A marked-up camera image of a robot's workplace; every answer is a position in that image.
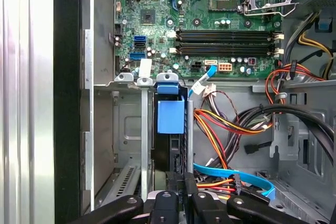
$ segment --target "yellow wire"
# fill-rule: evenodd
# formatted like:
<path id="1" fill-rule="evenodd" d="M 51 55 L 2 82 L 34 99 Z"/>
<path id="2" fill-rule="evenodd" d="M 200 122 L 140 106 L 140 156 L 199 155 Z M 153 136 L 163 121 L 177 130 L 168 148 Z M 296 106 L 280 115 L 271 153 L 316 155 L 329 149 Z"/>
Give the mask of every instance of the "yellow wire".
<path id="1" fill-rule="evenodd" d="M 226 200 L 229 199 L 229 197 L 225 197 L 225 196 L 221 196 L 221 195 L 217 195 L 217 196 L 218 196 L 219 199 L 226 199 Z"/>
<path id="2" fill-rule="evenodd" d="M 305 33 L 301 34 L 301 36 L 299 37 L 299 43 L 302 44 L 302 45 L 306 45 L 306 46 L 311 46 L 311 47 L 316 47 L 316 48 L 319 48 L 321 50 L 323 50 L 324 52 L 326 52 L 330 57 L 331 59 L 329 60 L 329 63 L 326 67 L 326 70 L 328 68 L 330 68 L 330 65 L 332 64 L 332 58 L 333 58 L 333 55 L 330 53 L 330 51 L 321 43 L 318 43 L 317 41 L 315 40 L 312 40 L 312 39 L 308 39 L 305 37 Z M 324 71 L 324 76 L 323 78 L 327 78 L 327 71 Z"/>
<path id="3" fill-rule="evenodd" d="M 219 181 L 219 182 L 216 182 L 216 183 L 209 183 L 209 184 L 200 184 L 200 183 L 198 183 L 197 187 L 220 186 L 222 184 L 229 183 L 229 182 L 233 182 L 233 179 L 225 179 L 225 180 L 222 180 L 222 181 Z"/>
<path id="4" fill-rule="evenodd" d="M 196 119 L 199 121 L 199 123 L 201 124 L 201 126 L 202 126 L 202 128 L 205 130 L 205 132 L 207 133 L 207 137 L 208 137 L 209 140 L 211 141 L 212 146 L 214 147 L 214 149 L 215 149 L 215 151 L 216 151 L 216 153 L 217 153 L 217 155 L 218 155 L 220 161 L 222 162 L 223 167 L 227 169 L 227 166 L 225 165 L 224 159 L 223 159 L 223 157 L 222 157 L 222 155 L 221 155 L 221 153 L 220 153 L 220 151 L 219 151 L 219 149 L 218 149 L 218 146 L 217 146 L 217 144 L 216 144 L 216 141 L 215 141 L 215 139 L 213 138 L 213 136 L 212 136 L 210 130 L 208 129 L 208 127 L 206 126 L 206 124 L 204 123 L 203 119 L 202 119 L 200 116 L 198 116 L 197 114 L 194 114 L 194 116 L 195 116 Z"/>
<path id="5" fill-rule="evenodd" d="M 210 114 L 210 115 L 216 117 L 217 119 L 221 120 L 222 122 L 224 122 L 224 123 L 230 125 L 231 127 L 234 127 L 234 128 L 236 128 L 236 129 L 239 129 L 239 130 L 244 131 L 244 132 L 253 133 L 253 134 L 258 134 L 258 133 L 264 132 L 264 130 L 250 131 L 250 130 L 241 128 L 241 127 L 239 127 L 238 125 L 232 124 L 230 121 L 227 121 L 227 120 L 223 119 L 222 117 L 220 117 L 220 116 L 218 116 L 218 115 L 216 115 L 216 114 L 214 114 L 214 113 L 212 113 L 211 111 L 208 111 L 208 110 L 195 110 L 195 111 L 196 111 L 196 112 L 197 112 L 197 111 L 202 111 L 202 112 L 208 113 L 208 114 Z"/>

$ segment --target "cable connector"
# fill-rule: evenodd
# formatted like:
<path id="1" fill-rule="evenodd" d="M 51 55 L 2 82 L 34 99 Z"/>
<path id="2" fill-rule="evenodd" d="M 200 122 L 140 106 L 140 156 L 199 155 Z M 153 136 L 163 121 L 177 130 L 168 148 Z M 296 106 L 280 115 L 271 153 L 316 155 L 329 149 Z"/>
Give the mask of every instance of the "cable connector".
<path id="1" fill-rule="evenodd" d="M 291 80 L 294 80 L 297 64 L 298 64 L 298 61 L 293 60 L 291 66 L 290 66 L 289 77 L 290 77 Z"/>
<path id="2" fill-rule="evenodd" d="M 205 86 L 205 89 L 203 91 L 203 97 L 207 97 L 210 93 L 212 93 L 211 95 L 216 96 L 215 91 L 216 91 L 216 85 L 211 83 L 210 85 Z"/>
<path id="3" fill-rule="evenodd" d="M 240 175 L 239 174 L 232 174 L 231 176 L 229 176 L 229 178 L 232 178 L 235 180 L 234 184 L 236 187 L 236 194 L 240 195 L 240 192 L 242 190 L 242 181 L 240 180 Z"/>

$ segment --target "cable tie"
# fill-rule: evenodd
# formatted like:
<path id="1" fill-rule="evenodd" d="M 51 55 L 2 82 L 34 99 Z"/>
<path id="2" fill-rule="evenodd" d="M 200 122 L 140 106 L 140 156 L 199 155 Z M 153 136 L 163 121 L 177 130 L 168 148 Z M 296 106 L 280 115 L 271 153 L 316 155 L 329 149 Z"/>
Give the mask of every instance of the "cable tie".
<path id="1" fill-rule="evenodd" d="M 261 113 L 262 113 L 262 114 L 265 114 L 265 112 L 264 112 L 264 106 L 263 106 L 262 104 L 259 105 L 259 108 L 260 108 L 260 110 L 261 110 Z"/>
<path id="2" fill-rule="evenodd" d="M 297 64 L 298 64 L 298 61 L 293 60 L 291 66 L 290 66 L 289 77 L 290 77 L 291 80 L 294 80 Z"/>

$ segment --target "orange wire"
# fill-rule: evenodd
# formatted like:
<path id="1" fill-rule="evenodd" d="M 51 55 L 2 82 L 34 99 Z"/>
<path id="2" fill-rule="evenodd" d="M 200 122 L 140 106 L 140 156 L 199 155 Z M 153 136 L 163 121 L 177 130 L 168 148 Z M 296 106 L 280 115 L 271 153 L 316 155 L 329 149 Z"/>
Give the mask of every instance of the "orange wire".
<path id="1" fill-rule="evenodd" d="M 205 130 L 206 136 L 207 136 L 208 139 L 210 140 L 210 142 L 211 142 L 213 148 L 215 149 L 215 152 L 217 153 L 217 155 L 218 155 L 218 157 L 219 157 L 219 159 L 220 159 L 220 161 L 221 161 L 223 167 L 224 167 L 225 169 L 227 169 L 227 166 L 226 166 L 226 164 L 225 164 L 225 162 L 224 162 L 224 160 L 223 160 L 223 157 L 222 157 L 222 155 L 221 155 L 221 153 L 220 153 L 218 147 L 216 146 L 215 142 L 213 141 L 213 137 L 211 136 L 211 134 L 209 133 L 208 129 L 207 129 L 206 126 L 204 125 L 203 120 L 202 120 L 198 115 L 196 115 L 196 114 L 195 114 L 194 116 L 195 116 L 195 118 L 197 119 L 197 121 L 201 124 L 201 126 L 203 127 L 203 129 Z"/>

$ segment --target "black clamp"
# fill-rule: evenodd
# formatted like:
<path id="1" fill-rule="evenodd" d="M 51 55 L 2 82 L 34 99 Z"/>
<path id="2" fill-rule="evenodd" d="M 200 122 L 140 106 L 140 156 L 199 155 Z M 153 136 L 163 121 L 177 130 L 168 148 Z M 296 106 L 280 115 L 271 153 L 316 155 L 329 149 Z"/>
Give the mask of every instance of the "black clamp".
<path id="1" fill-rule="evenodd" d="M 291 66 L 290 66 L 290 70 L 289 70 L 289 77 L 290 77 L 291 80 L 294 80 L 297 65 L 298 65 L 298 61 L 293 60 Z"/>

